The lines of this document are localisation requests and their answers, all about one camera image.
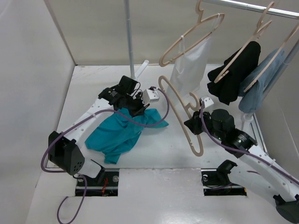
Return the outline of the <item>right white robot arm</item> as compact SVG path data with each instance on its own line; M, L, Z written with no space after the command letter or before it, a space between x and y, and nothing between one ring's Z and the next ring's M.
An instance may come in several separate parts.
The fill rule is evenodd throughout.
M235 127L228 111L196 111L184 122L195 135L206 133L218 146L253 168L243 171L237 163L225 160L215 170L220 186L231 183L248 188L272 204L290 223L299 222L299 181L269 157L247 133Z

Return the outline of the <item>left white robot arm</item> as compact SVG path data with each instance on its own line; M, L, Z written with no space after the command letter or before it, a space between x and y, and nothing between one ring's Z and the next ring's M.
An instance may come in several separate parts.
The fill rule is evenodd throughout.
M107 118L119 115L134 124L134 118L141 118L150 103L159 98L154 87L138 92L136 85L137 81L123 76L117 85L103 89L89 109L67 130L60 133L53 131L45 153L49 161L62 172L88 177L94 185L101 184L104 181L104 167L85 158L81 148Z

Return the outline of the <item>teal t shirt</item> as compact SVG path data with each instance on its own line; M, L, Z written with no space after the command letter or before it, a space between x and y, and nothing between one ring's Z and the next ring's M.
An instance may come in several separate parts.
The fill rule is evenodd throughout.
M125 108L120 109L119 112L134 122L147 126L160 122L151 128L159 129L169 125L167 121L162 120L157 109L147 109L143 115L136 117L131 117ZM114 113L89 135L85 145L87 149L102 152L105 163L116 164L122 154L135 146L143 130L143 126L136 125Z

